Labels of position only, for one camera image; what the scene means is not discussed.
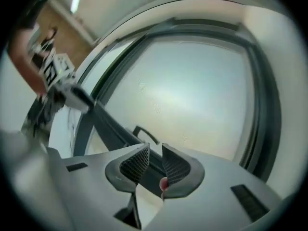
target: black window frame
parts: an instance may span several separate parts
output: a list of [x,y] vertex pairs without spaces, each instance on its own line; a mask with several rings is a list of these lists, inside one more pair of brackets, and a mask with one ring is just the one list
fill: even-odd
[[[244,31],[241,37],[238,31]],[[118,42],[129,37],[118,39]],[[134,61],[151,43],[152,39],[164,36],[201,36],[220,39],[243,47],[251,65],[254,89],[254,118],[249,141],[240,166],[266,181],[273,167],[280,140],[281,107],[276,81],[270,64],[259,44],[243,25],[231,25],[209,20],[167,20],[144,29],[143,35],[132,42],[112,62],[102,75],[91,95],[96,102],[94,110],[82,115],[76,132],[74,156],[84,155],[93,127],[109,150],[120,149],[142,143],[130,131],[119,125],[104,109],[113,91]],[[159,180],[166,176],[161,156],[151,150],[150,166],[140,184],[157,196],[160,196]]]

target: wooden wall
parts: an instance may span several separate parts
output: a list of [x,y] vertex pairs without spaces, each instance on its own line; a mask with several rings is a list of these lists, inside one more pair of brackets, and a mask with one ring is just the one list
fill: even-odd
[[54,41],[56,53],[67,53],[75,68],[78,68],[92,51],[92,47],[49,4],[42,9],[37,22],[41,29],[39,42],[46,37],[49,26],[58,27]]

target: vent slot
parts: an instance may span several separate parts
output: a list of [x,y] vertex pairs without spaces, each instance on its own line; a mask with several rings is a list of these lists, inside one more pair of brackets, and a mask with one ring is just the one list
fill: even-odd
[[252,222],[257,221],[269,212],[245,185],[231,187],[231,190]]
[[72,172],[72,171],[75,171],[75,170],[78,170],[78,169],[81,169],[87,166],[88,165],[86,165],[85,163],[80,163],[80,164],[73,164],[73,165],[66,166],[66,168],[68,172]]

